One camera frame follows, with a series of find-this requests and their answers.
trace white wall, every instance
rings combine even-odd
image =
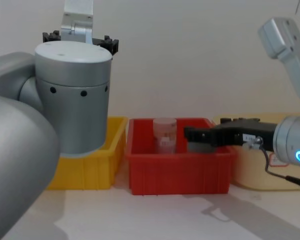
[[[300,111],[283,66],[257,35],[298,0],[95,0],[94,36],[120,40],[110,115],[212,117]],[[61,26],[63,0],[0,0],[0,55],[32,53]]]

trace beige container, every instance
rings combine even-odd
[[[259,118],[261,122],[277,124],[286,116],[300,116],[300,113],[225,114],[214,117],[213,122],[219,124],[220,118]],[[267,174],[265,172],[266,160],[260,150],[245,150],[240,146],[235,148],[238,151],[238,159],[233,167],[233,184],[263,191],[300,190],[300,186]],[[300,178],[300,166],[270,166],[269,170],[281,175]]]

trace label sticker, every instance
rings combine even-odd
[[[269,155],[269,165],[271,167],[287,167],[289,164],[280,161],[277,156],[272,152]]]
[[[251,141],[252,139],[255,139],[256,136],[255,135],[250,135],[250,134],[242,134],[242,140],[244,142],[249,142]]]
[[[176,139],[170,139],[170,137],[162,137],[159,142],[161,147],[171,147],[176,145]]]

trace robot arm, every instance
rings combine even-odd
[[[300,97],[300,31],[290,18],[272,18],[258,31],[261,42],[272,59],[279,59]],[[273,176],[300,185],[300,179],[282,176],[268,170],[272,151],[285,163],[300,166],[300,116],[289,116],[279,124],[264,123],[258,119],[221,119],[211,129],[186,127],[184,136],[190,143],[202,143],[212,147],[226,145],[248,146],[260,149],[266,158],[265,171]]]
[[[92,38],[92,6],[66,0],[61,36],[43,33],[34,56],[0,57],[0,239],[48,186],[60,155],[105,142],[119,42]]]

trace black connector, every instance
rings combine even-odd
[[[112,40],[109,36],[104,36],[104,39],[92,38],[93,45],[100,46],[107,49],[112,56],[115,55],[119,50],[119,40]]]
[[[294,177],[294,176],[285,176],[284,178],[290,183],[297,184],[300,186],[300,178]]]
[[[61,36],[58,30],[53,31],[52,33],[48,34],[47,32],[42,33],[43,42],[51,42],[51,41],[60,41]]]

